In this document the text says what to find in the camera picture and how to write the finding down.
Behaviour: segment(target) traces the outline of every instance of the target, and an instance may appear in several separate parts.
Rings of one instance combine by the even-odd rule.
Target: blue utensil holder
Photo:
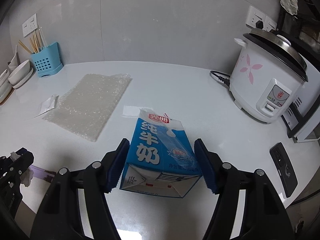
[[[58,73],[63,65],[60,61],[58,43],[54,42],[38,53],[31,54],[38,77],[54,75]]]

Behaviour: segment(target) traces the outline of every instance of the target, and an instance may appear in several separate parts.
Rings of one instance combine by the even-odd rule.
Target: blue milk carton
[[[201,176],[181,122],[141,110],[120,189],[183,198]]]

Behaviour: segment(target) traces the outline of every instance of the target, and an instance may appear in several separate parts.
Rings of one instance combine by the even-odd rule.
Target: screw
[[[226,170],[231,169],[231,164],[230,163],[223,163],[222,167]]]
[[[59,170],[59,174],[63,175],[63,174],[66,174],[67,173],[67,168],[62,168]]]
[[[261,170],[261,169],[258,169],[258,170],[257,170],[257,174],[258,174],[259,176],[262,176],[262,175],[264,175],[264,171]]]
[[[95,169],[99,168],[100,166],[101,166],[101,162],[92,163],[92,167],[94,167]]]

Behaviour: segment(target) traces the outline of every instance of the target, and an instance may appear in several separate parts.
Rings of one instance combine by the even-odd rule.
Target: white countertop
[[[42,120],[42,116],[33,118],[42,101],[53,94],[63,95],[87,73],[128,73],[133,78],[94,143]],[[287,137],[281,118],[271,124],[259,122],[239,110],[233,101],[231,92],[213,80],[206,69],[149,62],[65,65],[54,76],[33,75],[0,106],[1,155],[8,156],[24,147],[33,153],[33,164],[38,167],[51,171],[61,167],[71,171],[84,169],[93,161],[100,161],[106,152],[115,150],[122,138],[131,141],[137,119],[124,117],[124,106],[147,107],[180,120],[192,147],[201,138],[209,151],[218,153],[222,161],[239,170],[263,169],[277,192],[285,196],[269,154],[271,147],[282,142],[298,179],[292,196],[283,200],[287,207],[320,165],[318,143],[294,143]],[[48,187],[49,183],[33,178],[29,187],[20,187],[23,201],[36,212]],[[79,198],[84,230],[92,237],[82,190]],[[203,238],[218,196],[211,193],[201,178],[183,199],[127,192],[119,190],[119,183],[106,199],[117,229],[138,232],[142,240],[197,240]],[[243,191],[239,199],[232,237],[240,231]]]

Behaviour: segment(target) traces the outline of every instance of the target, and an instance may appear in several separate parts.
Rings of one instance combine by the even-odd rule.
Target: power outlet
[[[257,8],[253,6],[249,7],[247,21],[245,22],[245,24],[252,28],[256,28],[257,21],[262,21],[264,23],[265,20],[266,15],[263,12],[259,11]]]
[[[28,20],[26,20],[22,24],[22,32],[23,32],[23,37],[26,37],[30,33],[30,26],[29,26]]]
[[[29,19],[28,19],[28,23],[30,26],[30,32],[33,32],[34,30],[36,30],[38,28],[38,24],[37,24],[37,14],[32,15]]]
[[[33,32],[37,28],[37,15],[34,14],[22,24],[23,37],[26,37],[29,33]]]
[[[270,30],[276,30],[277,23],[271,19],[269,16],[266,16],[266,20],[263,23],[263,29],[267,32]]]

